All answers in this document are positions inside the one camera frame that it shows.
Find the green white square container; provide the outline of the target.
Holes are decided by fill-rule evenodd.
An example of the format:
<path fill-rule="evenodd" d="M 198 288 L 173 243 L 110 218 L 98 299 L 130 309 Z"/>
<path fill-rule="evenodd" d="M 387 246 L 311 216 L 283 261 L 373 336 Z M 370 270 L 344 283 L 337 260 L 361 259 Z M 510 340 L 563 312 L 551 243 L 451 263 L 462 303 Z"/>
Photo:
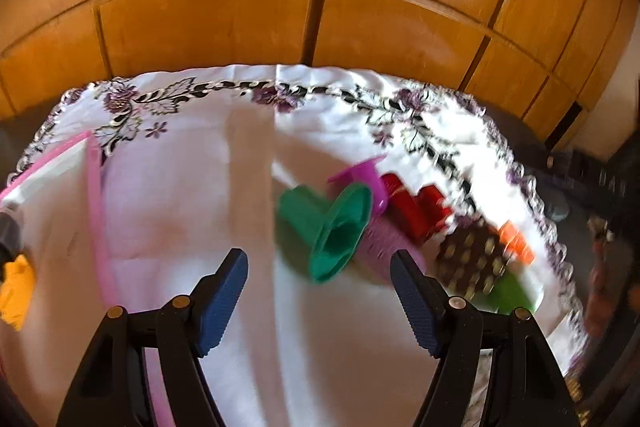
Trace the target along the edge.
<path fill-rule="evenodd" d="M 506 271 L 484 298 L 484 307 L 490 312 L 510 314 L 516 308 L 536 311 L 536 295 L 512 272 Z"/>

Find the orange plastic piece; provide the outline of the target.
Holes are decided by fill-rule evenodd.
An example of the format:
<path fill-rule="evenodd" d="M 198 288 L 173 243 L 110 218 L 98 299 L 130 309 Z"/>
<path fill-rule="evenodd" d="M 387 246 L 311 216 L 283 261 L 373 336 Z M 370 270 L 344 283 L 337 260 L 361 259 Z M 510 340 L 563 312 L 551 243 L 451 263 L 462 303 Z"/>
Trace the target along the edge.
<path fill-rule="evenodd" d="M 36 283 L 35 271 L 27 257 L 19 254 L 13 261 L 3 265 L 2 275 L 1 320 L 11 326 L 14 331 L 20 331 L 32 301 Z"/>

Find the brown studded round brush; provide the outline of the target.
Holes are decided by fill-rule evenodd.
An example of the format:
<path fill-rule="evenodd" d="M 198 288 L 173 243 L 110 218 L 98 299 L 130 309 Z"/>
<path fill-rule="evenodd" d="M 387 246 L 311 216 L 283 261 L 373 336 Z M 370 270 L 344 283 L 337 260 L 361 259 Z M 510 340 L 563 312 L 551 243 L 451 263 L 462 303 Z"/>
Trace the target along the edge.
<path fill-rule="evenodd" d="M 506 273 L 505 251 L 497 230 L 484 220 L 460 225 L 440 243 L 436 279 L 450 295 L 488 296 Z"/>

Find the small orange block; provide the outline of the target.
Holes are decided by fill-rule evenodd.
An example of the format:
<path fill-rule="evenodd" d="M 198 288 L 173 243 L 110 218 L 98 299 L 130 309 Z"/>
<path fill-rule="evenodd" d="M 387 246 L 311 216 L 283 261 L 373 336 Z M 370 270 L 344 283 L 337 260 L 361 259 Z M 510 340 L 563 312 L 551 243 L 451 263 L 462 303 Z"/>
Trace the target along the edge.
<path fill-rule="evenodd" d="M 511 222 L 506 221 L 499 229 L 500 242 L 511 257 L 531 265 L 535 261 L 535 254 L 528 245 L 524 234 Z"/>

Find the purple yellow oval case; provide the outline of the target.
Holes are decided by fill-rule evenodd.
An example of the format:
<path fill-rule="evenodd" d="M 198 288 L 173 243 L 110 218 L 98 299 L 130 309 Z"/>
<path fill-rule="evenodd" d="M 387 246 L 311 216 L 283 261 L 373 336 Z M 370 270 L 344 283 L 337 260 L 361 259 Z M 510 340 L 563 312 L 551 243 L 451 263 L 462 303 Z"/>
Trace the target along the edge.
<path fill-rule="evenodd" d="M 421 272 L 426 271 L 424 257 L 416 246 L 385 217 L 376 217 L 363 231 L 354 259 L 378 280 L 390 283 L 390 260 L 396 251 L 408 251 Z"/>

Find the red lipstick tube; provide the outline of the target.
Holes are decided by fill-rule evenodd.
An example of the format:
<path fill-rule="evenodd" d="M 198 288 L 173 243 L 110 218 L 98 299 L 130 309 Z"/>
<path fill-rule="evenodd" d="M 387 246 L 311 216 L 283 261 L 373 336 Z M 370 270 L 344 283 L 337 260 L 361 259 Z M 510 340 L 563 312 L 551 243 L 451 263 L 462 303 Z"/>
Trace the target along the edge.
<path fill-rule="evenodd" d="M 430 236 L 430 226 L 418 202 L 396 173 L 384 173 L 381 180 L 387 195 L 387 218 L 413 245 L 421 247 Z"/>

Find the green plastic funnel cup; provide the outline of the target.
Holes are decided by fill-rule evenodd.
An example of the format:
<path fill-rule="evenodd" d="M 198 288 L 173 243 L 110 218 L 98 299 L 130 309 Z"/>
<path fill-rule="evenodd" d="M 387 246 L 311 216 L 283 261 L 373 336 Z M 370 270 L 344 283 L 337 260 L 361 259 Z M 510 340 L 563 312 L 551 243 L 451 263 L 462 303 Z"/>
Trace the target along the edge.
<path fill-rule="evenodd" d="M 308 274 L 316 284 L 332 280 L 352 260 L 371 219 L 367 185 L 350 184 L 333 200 L 299 185 L 278 200 L 278 216 L 309 249 Z"/>

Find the magenta plastic cup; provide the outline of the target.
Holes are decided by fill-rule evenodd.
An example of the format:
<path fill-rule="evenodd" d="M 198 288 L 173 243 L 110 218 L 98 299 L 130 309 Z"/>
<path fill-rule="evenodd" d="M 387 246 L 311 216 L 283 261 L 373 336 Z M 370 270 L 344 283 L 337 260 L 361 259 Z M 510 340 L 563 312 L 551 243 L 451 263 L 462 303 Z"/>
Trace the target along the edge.
<path fill-rule="evenodd" d="M 376 170 L 376 166 L 385 158 L 386 154 L 383 154 L 360 161 L 358 164 L 351 165 L 330 176 L 326 182 L 340 190 L 354 183 L 367 185 L 371 192 L 371 217 L 381 217 L 387 208 L 388 196 L 385 184 L 378 170 Z"/>

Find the black cylindrical cap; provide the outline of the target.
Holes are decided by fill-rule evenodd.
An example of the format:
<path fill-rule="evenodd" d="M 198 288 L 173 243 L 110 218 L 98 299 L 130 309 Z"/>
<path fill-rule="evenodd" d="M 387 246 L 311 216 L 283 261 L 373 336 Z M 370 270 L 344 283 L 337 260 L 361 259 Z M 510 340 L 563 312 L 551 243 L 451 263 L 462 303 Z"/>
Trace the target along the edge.
<path fill-rule="evenodd" d="M 22 248 L 21 227 L 7 211 L 0 215 L 0 255 L 1 262 L 12 262 Z"/>

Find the red plastic block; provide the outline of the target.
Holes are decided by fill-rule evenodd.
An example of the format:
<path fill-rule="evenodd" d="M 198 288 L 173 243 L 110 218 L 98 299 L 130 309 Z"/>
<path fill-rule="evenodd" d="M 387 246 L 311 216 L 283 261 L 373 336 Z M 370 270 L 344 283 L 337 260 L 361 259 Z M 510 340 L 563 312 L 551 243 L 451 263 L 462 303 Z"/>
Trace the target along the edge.
<path fill-rule="evenodd" d="M 438 233 L 446 228 L 452 210 L 446 203 L 445 196 L 435 184 L 422 187 L 416 195 L 416 201 L 433 233 Z"/>

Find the pink shallow tray box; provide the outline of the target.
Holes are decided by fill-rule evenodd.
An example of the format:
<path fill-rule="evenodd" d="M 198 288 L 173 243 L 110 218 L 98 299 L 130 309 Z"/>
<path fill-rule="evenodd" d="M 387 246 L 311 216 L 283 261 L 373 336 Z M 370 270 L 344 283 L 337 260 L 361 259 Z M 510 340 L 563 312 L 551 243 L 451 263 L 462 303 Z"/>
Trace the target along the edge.
<path fill-rule="evenodd" d="M 175 192 L 149 147 L 103 161 L 86 134 L 44 155 L 1 202 L 36 276 L 22 329 L 1 320 L 1 378 L 52 426 L 106 309 L 153 309 L 178 291 L 165 259 Z"/>

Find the white floral embroidered tablecloth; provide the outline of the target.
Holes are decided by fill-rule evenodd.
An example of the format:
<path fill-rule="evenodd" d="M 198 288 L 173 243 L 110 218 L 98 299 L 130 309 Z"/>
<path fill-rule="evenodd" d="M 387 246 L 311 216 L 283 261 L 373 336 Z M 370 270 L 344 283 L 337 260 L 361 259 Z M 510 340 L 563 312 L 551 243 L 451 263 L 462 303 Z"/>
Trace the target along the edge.
<path fill-rule="evenodd" d="M 110 306 L 157 308 L 192 291 L 231 248 L 248 280 L 203 360 L 230 426 L 408 426 L 436 363 L 390 285 L 356 261 L 309 272 L 282 221 L 297 187 L 327 202 L 366 160 L 410 194 L 434 186 L 447 225 L 514 225 L 533 249 L 510 266 L 562 372 L 582 354 L 572 267 L 535 180 L 470 96 L 375 72 L 227 66 L 148 72 L 66 91 L 11 172 L 37 282 L 1 369 L 39 426 L 58 419 Z"/>

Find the wooden wall cabinet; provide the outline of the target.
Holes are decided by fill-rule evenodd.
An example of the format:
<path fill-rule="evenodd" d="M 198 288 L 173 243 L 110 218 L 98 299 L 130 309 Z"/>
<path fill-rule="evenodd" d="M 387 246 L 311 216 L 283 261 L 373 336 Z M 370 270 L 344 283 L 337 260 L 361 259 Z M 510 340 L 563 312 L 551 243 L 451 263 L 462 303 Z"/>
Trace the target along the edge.
<path fill-rule="evenodd" d="M 639 0 L 1 0 L 1 115 L 114 76 L 305 64 L 466 92 L 555 147 L 596 110 L 638 12 Z"/>

